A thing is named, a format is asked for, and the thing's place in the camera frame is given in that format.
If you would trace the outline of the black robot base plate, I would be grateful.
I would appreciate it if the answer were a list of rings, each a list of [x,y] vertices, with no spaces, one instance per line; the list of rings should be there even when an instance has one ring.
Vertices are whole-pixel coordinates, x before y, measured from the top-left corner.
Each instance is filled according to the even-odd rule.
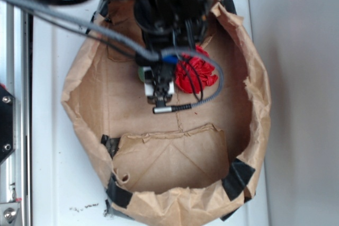
[[[1,84],[1,165],[15,150],[15,97]]]

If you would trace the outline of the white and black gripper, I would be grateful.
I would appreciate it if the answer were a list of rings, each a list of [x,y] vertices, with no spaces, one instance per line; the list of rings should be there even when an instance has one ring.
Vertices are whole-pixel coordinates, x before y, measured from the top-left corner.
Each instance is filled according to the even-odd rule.
[[[174,94],[175,65],[166,62],[142,68],[145,95],[149,104],[166,106]]]

